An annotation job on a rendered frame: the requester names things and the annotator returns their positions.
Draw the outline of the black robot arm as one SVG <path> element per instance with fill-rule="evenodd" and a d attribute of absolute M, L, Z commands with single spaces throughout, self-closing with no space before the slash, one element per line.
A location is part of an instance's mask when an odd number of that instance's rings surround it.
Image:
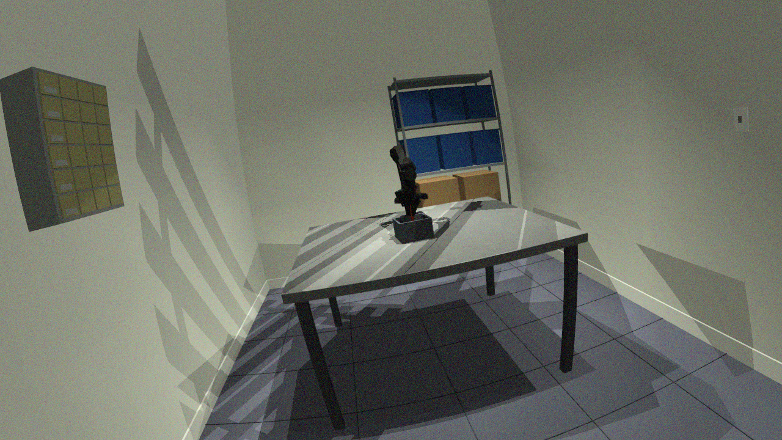
<path fill-rule="evenodd" d="M 411 189 L 409 186 L 403 187 L 408 183 L 415 183 L 417 173 L 415 171 L 414 163 L 407 158 L 406 149 L 402 145 L 397 145 L 389 150 L 389 154 L 393 161 L 396 163 L 398 173 L 401 181 L 401 189 L 395 191 L 396 198 L 405 197 L 405 195 L 411 195 Z"/>

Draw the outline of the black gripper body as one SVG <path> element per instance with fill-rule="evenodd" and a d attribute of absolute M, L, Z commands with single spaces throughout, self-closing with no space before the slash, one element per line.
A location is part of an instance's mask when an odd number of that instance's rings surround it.
<path fill-rule="evenodd" d="M 403 187 L 407 187 L 407 186 L 409 186 L 409 188 L 411 189 L 412 194 L 411 195 L 407 194 L 405 195 L 405 197 L 394 198 L 395 204 L 401 204 L 402 202 L 409 202 L 410 200 L 428 199 L 427 193 L 422 193 L 422 192 L 416 193 L 416 188 L 418 188 L 418 186 L 416 186 L 415 183 L 408 183 L 403 185 Z"/>

